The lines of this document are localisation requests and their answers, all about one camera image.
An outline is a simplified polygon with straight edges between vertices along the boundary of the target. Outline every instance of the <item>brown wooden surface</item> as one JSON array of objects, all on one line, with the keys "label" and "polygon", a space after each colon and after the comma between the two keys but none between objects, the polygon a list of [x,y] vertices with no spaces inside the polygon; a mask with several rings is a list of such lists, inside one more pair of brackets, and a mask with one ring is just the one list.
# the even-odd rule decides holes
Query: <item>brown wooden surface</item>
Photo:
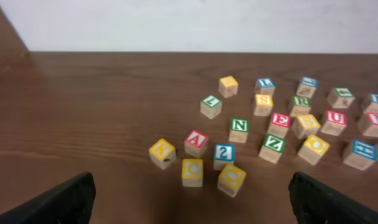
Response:
[{"label": "brown wooden surface", "polygon": [[[223,99],[213,120],[200,114],[201,99],[217,92],[218,78],[233,75],[237,96]],[[333,86],[349,87],[356,100],[342,137],[318,134],[331,148],[313,167],[296,156],[302,141],[292,130],[278,164],[257,157],[269,117],[252,115],[256,78],[276,83],[273,111],[287,113],[302,76],[319,88],[311,112],[321,119]],[[341,162],[356,126],[361,100],[378,91],[378,55],[34,53],[0,79],[0,213],[82,171],[97,186],[91,223],[296,223],[288,183],[303,171],[378,211],[378,164],[361,172]],[[229,119],[250,120],[235,164],[247,171],[236,198],[217,190],[213,146],[227,143]],[[204,186],[183,188],[183,140],[193,129],[210,136]],[[178,149],[166,170],[148,149],[165,138]]]},{"label": "brown wooden surface", "polygon": [[0,10],[0,75],[25,57],[26,47]]}]

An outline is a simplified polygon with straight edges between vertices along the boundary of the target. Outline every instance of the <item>alphabet block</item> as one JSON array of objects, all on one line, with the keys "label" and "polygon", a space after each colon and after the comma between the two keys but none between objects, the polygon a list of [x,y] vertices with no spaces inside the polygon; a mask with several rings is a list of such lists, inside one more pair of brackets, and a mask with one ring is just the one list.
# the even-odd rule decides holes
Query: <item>alphabet block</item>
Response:
[{"label": "alphabet block", "polygon": [[270,118],[268,133],[284,138],[290,128],[291,118],[287,115],[273,113]]},{"label": "alphabet block", "polygon": [[166,169],[176,160],[176,150],[165,139],[160,139],[149,149],[150,159],[159,168]]},{"label": "alphabet block", "polygon": [[318,88],[318,85],[318,81],[314,78],[302,77],[300,85],[296,91],[296,95],[312,98],[313,93]]},{"label": "alphabet block", "polygon": [[323,127],[320,131],[325,134],[339,136],[346,128],[346,115],[327,110],[322,119]]},{"label": "alphabet block", "polygon": [[239,89],[239,83],[237,83],[236,79],[233,76],[228,76],[219,79],[219,92],[224,96],[224,98],[228,98],[234,95],[237,95],[237,90]]},{"label": "alphabet block", "polygon": [[333,88],[327,96],[332,108],[348,108],[355,100],[355,96],[348,88]]},{"label": "alphabet block", "polygon": [[293,123],[293,131],[297,138],[304,139],[319,131],[320,124],[312,114],[298,115]]},{"label": "alphabet block", "polygon": [[196,158],[201,158],[207,147],[208,136],[196,130],[193,130],[184,140],[184,150]]},{"label": "alphabet block", "polygon": [[255,84],[255,93],[273,96],[275,88],[275,83],[271,78],[259,78]]},{"label": "alphabet block", "polygon": [[359,129],[364,136],[378,138],[378,113],[367,113],[358,122]]},{"label": "alphabet block", "polygon": [[308,161],[310,164],[316,165],[329,148],[330,144],[314,134],[311,134],[303,143],[298,152],[298,156]]},{"label": "alphabet block", "polygon": [[371,93],[362,103],[363,113],[378,113],[378,95]]},{"label": "alphabet block", "polygon": [[227,164],[218,177],[218,189],[231,197],[235,197],[243,185],[244,170],[233,164]]},{"label": "alphabet block", "polygon": [[245,143],[247,141],[249,123],[247,119],[232,118],[230,120],[229,141]]},{"label": "alphabet block", "polygon": [[209,119],[215,118],[222,111],[222,100],[209,95],[201,101],[200,111]]},{"label": "alphabet block", "polygon": [[255,116],[269,116],[273,109],[271,95],[255,94],[253,114]]},{"label": "alphabet block", "polygon": [[276,164],[284,152],[286,141],[272,134],[267,134],[259,152],[259,157]]},{"label": "alphabet block", "polygon": [[182,183],[184,187],[202,187],[204,165],[202,159],[184,159]]},{"label": "alphabet block", "polygon": [[291,117],[296,117],[301,114],[308,114],[311,111],[311,102],[307,97],[294,96],[288,109],[291,111]]},{"label": "alphabet block", "polygon": [[222,170],[226,164],[234,164],[234,145],[216,144],[214,170]]},{"label": "alphabet block", "polygon": [[344,163],[359,170],[368,169],[377,160],[377,150],[374,146],[354,139],[344,149]]}]

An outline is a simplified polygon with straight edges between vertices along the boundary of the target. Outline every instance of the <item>letter block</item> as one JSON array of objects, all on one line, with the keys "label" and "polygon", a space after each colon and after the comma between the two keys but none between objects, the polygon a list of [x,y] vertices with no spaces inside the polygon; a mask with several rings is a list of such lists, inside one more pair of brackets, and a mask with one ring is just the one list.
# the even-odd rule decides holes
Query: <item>letter block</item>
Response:
[{"label": "letter block", "polygon": [[318,88],[318,81],[314,78],[302,77],[300,85],[296,91],[297,96],[312,98],[313,93]]},{"label": "letter block", "polygon": [[348,88],[333,88],[327,96],[332,108],[348,108],[355,100],[355,96]]},{"label": "letter block", "polygon": [[184,150],[196,158],[201,158],[207,148],[208,136],[199,131],[193,130],[184,140]]},{"label": "letter block", "polygon": [[284,152],[286,141],[272,134],[267,134],[259,152],[259,157],[276,164]]},{"label": "letter block", "polygon": [[358,122],[359,129],[364,136],[378,138],[378,114],[367,113]]},{"label": "letter block", "polygon": [[323,116],[322,123],[323,127],[321,127],[320,132],[339,136],[346,128],[346,115],[327,110]]},{"label": "letter block", "polygon": [[377,150],[374,146],[353,139],[344,149],[344,163],[359,170],[368,169],[377,160]]},{"label": "letter block", "polygon": [[269,116],[273,109],[271,95],[255,94],[253,114],[255,116]]},{"label": "letter block", "polygon": [[378,95],[370,94],[362,103],[363,113],[378,113]]},{"label": "letter block", "polygon": [[308,114],[311,111],[311,101],[307,97],[294,96],[290,102],[288,110],[291,111],[291,117]]},{"label": "letter block", "polygon": [[235,197],[243,185],[244,170],[233,164],[227,164],[218,177],[218,189],[231,197]]},{"label": "letter block", "polygon": [[312,114],[298,115],[293,123],[293,131],[297,138],[304,139],[319,131],[320,124]]},{"label": "letter block", "polygon": [[245,143],[248,137],[249,122],[247,119],[232,118],[230,120],[229,141]]},{"label": "letter block", "polygon": [[291,118],[287,115],[273,113],[270,118],[268,133],[284,138],[290,128]]},{"label": "letter block", "polygon": [[271,78],[259,78],[255,84],[255,93],[273,96],[275,88],[275,83]]},{"label": "letter block", "polygon": [[330,144],[314,134],[311,134],[303,143],[298,152],[298,156],[308,161],[310,164],[316,165],[329,148]]},{"label": "letter block", "polygon": [[204,165],[202,159],[184,159],[182,183],[184,187],[202,187]]},{"label": "letter block", "polygon": [[209,119],[215,118],[222,111],[222,100],[210,95],[201,101],[200,111]]},{"label": "letter block", "polygon": [[226,164],[234,164],[234,145],[216,144],[214,154],[214,170],[222,170]]},{"label": "letter block", "polygon": [[165,139],[160,139],[149,149],[150,159],[159,168],[166,169],[176,160],[176,150]]},{"label": "letter block", "polygon": [[234,95],[237,95],[237,91],[239,89],[239,83],[237,83],[236,79],[233,76],[228,76],[219,79],[219,92],[224,96],[224,98],[228,98]]}]

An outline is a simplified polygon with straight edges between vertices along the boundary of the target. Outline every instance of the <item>white wall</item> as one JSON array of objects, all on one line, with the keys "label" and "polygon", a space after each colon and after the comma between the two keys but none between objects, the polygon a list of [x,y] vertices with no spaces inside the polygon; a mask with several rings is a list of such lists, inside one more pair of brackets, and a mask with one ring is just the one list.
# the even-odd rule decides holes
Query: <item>white wall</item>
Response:
[{"label": "white wall", "polygon": [[378,0],[0,0],[30,50],[378,53]]}]

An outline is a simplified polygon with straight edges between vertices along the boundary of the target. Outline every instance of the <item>block top face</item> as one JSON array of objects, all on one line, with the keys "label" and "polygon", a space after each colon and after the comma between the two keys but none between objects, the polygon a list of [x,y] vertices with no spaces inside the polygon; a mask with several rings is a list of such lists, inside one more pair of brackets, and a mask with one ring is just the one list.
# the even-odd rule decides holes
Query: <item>block top face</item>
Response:
[{"label": "block top face", "polygon": [[289,128],[291,124],[291,118],[280,113],[273,113],[270,122],[284,128]]},{"label": "block top face", "polygon": [[222,100],[212,96],[212,95],[209,95],[207,98],[203,99],[202,102],[209,106],[210,108],[214,108],[216,107],[219,103],[222,102]]},{"label": "block top face", "polygon": [[203,134],[199,131],[193,130],[188,137],[186,138],[185,142],[201,148],[208,140],[208,136],[206,134]]},{"label": "block top face", "polygon": [[220,78],[219,81],[223,84],[225,87],[235,86],[239,83],[236,81],[236,79],[233,78],[233,76],[227,76],[224,78]]},{"label": "block top face", "polygon": [[161,161],[167,158],[173,151],[175,151],[175,147],[165,139],[158,140],[158,142],[149,149],[149,152]]},{"label": "block top face", "polygon": [[339,97],[354,97],[348,88],[334,88],[334,91]]},{"label": "block top face", "polygon": [[337,113],[334,111],[327,110],[326,121],[346,126],[346,115],[343,113]]},{"label": "block top face", "polygon": [[318,120],[312,114],[298,115],[297,119],[304,129],[320,128]]},{"label": "block top face", "polygon": [[286,145],[286,141],[272,134],[267,134],[263,146],[276,151],[278,153],[283,153]]},{"label": "block top face", "polygon": [[234,161],[234,145],[216,144],[214,159],[219,161]]},{"label": "block top face", "polygon": [[304,142],[304,145],[320,156],[324,155],[324,153],[326,153],[330,148],[330,144],[314,134],[309,135],[307,140]]},{"label": "block top face", "polygon": [[368,143],[359,141],[357,139],[353,140],[352,152],[367,159],[371,159],[372,161],[377,160],[376,148]]},{"label": "block top face", "polygon": [[273,88],[275,87],[275,83],[271,78],[259,78],[257,80],[258,84],[261,86],[261,88]]},{"label": "block top face", "polygon": [[248,120],[242,119],[242,118],[232,118],[230,120],[230,130],[241,131],[241,132],[247,133],[249,130]]},{"label": "block top face", "polygon": [[273,99],[271,95],[255,94],[255,101],[257,105],[273,106]]},{"label": "block top face", "polygon": [[295,106],[311,107],[311,101],[307,97],[294,96],[293,101]]},{"label": "block top face", "polygon": [[219,174],[219,179],[224,180],[231,188],[238,189],[244,181],[247,174],[244,170],[239,169],[233,164],[226,164],[225,168]]},{"label": "block top face", "polygon": [[202,159],[184,159],[182,165],[183,178],[202,178],[204,166]]},{"label": "block top face", "polygon": [[314,87],[314,88],[317,88],[318,85],[319,85],[318,80],[316,80],[314,78],[308,78],[308,77],[302,77],[301,78],[301,84],[307,85],[307,86],[310,86],[310,87]]}]

